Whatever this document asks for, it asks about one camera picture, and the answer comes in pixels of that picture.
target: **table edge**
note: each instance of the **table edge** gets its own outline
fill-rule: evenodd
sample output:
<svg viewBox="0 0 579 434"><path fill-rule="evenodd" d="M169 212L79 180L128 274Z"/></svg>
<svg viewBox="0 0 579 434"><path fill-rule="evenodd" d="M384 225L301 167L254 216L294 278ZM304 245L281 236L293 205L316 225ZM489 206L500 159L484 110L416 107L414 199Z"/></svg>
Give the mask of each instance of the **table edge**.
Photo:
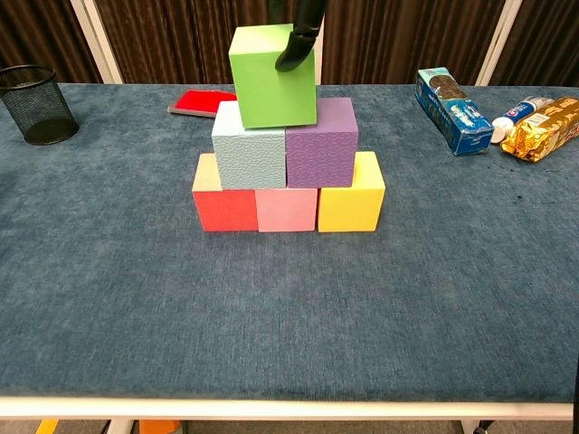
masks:
<svg viewBox="0 0 579 434"><path fill-rule="evenodd" d="M0 397L0 420L572 420L573 404Z"/></svg>

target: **brown curtain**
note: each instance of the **brown curtain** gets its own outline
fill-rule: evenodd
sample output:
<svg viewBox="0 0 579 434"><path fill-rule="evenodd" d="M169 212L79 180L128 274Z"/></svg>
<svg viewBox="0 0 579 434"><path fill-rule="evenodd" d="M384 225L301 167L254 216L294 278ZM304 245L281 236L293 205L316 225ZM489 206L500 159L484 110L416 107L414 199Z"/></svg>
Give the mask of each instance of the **brown curtain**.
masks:
<svg viewBox="0 0 579 434"><path fill-rule="evenodd" d="M235 28L268 22L268 0L97 0L123 80L232 83ZM291 21L295 1L283 7Z"/></svg>
<svg viewBox="0 0 579 434"><path fill-rule="evenodd" d="M579 86L579 0L525 0L490 84Z"/></svg>
<svg viewBox="0 0 579 434"><path fill-rule="evenodd" d="M504 0L328 0L323 83L414 83L446 66L474 84Z"/></svg>
<svg viewBox="0 0 579 434"><path fill-rule="evenodd" d="M0 67L52 66L58 81L101 82L70 1L0 0Z"/></svg>

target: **black mesh pencil holder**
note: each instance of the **black mesh pencil holder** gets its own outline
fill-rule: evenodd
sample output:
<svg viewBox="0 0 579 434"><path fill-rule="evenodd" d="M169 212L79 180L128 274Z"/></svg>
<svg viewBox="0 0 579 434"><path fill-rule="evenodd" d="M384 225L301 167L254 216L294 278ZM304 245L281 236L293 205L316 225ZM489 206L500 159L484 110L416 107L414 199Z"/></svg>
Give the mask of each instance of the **black mesh pencil holder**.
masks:
<svg viewBox="0 0 579 434"><path fill-rule="evenodd" d="M57 143L79 130L50 68L23 65L0 70L0 98L32 145Z"/></svg>

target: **light blue block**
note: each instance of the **light blue block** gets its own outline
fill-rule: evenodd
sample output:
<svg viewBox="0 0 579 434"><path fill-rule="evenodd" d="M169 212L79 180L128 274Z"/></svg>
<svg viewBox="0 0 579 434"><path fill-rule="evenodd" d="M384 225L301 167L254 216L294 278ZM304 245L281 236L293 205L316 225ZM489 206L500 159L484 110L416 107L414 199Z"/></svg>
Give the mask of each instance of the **light blue block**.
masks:
<svg viewBox="0 0 579 434"><path fill-rule="evenodd" d="M285 128L245 129L238 102L224 101L211 137L224 190L286 186Z"/></svg>

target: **pink block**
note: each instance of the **pink block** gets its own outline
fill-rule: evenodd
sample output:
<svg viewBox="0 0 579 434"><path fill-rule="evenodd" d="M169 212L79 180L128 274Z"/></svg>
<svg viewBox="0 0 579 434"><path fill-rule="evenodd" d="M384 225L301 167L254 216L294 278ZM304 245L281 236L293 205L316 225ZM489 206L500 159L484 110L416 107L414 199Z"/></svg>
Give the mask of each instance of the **pink block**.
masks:
<svg viewBox="0 0 579 434"><path fill-rule="evenodd" d="M317 188L273 188L255 191L260 232L316 229Z"/></svg>

